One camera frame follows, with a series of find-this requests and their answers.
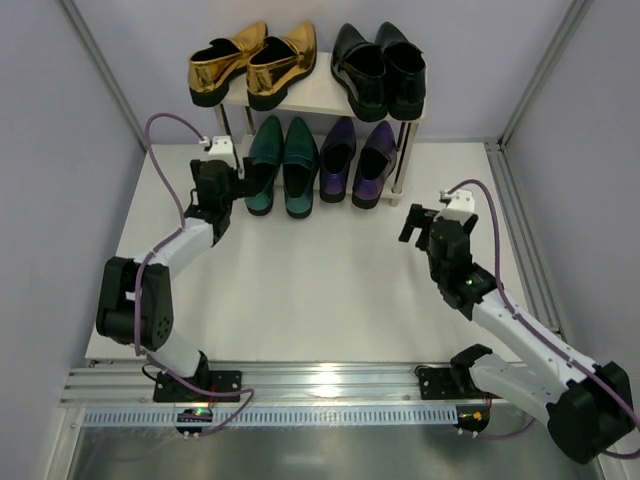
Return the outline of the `gold loafer shoe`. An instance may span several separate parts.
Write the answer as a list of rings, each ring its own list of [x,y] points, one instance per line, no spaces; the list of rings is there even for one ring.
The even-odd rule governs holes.
[[[220,104],[232,80],[244,74],[249,60],[268,35],[264,21],[255,22],[231,37],[216,38],[189,58],[188,86],[194,105],[211,108]]]
[[[267,36],[247,66],[246,89],[250,108],[256,111],[275,109],[293,84],[312,73],[316,59],[316,31],[309,20],[286,35]]]

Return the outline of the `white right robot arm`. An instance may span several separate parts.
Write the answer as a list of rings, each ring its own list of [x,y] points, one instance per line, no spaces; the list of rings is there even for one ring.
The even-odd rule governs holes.
[[[463,392],[498,396],[545,425],[556,446],[586,464],[631,433],[638,418],[627,373],[616,363],[600,365],[564,343],[516,306],[496,277],[473,261],[470,234],[478,220],[474,202],[440,211],[409,208],[399,235],[418,237],[431,279],[444,302],[497,337],[522,361],[513,367],[483,345],[451,360]]]

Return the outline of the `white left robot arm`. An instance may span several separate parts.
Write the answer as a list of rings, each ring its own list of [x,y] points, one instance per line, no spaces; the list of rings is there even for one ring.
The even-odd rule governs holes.
[[[245,391],[239,376],[210,370],[204,352],[174,326],[172,283],[222,239],[236,200],[259,191],[251,158],[234,168],[224,160],[193,160],[190,204],[166,238],[135,257],[114,256],[103,270],[96,315],[102,337],[129,345],[156,367],[154,401],[239,401]]]

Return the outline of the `purple loafer shoe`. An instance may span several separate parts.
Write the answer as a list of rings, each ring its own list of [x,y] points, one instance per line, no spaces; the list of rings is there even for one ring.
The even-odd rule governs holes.
[[[357,208],[369,210],[377,205],[396,162],[394,132],[388,121],[382,121],[360,151],[352,190],[352,203]]]
[[[356,134],[350,117],[341,117],[331,128],[320,149],[320,198],[339,203],[346,196],[350,165],[356,153]]]

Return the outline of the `black loafer shoe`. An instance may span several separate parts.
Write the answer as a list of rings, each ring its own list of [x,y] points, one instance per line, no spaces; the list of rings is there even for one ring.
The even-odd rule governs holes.
[[[381,47],[366,40],[350,23],[345,23],[337,35],[331,73],[345,90],[347,101],[359,120],[372,123],[386,117],[386,67]]]
[[[376,34],[385,64],[388,112],[396,120],[418,119],[426,98],[427,64],[422,51],[391,22]]]

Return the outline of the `green loafer shoe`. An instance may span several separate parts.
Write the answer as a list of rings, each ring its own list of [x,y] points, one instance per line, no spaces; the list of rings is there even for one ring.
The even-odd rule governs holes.
[[[254,216],[267,215],[273,206],[274,182],[284,151],[284,138],[280,120],[267,117],[256,132],[248,159],[253,165],[257,193],[245,199],[248,211]]]
[[[289,125],[282,160],[285,209],[294,219],[308,217],[313,208],[313,189],[319,168],[315,139],[300,117]]]

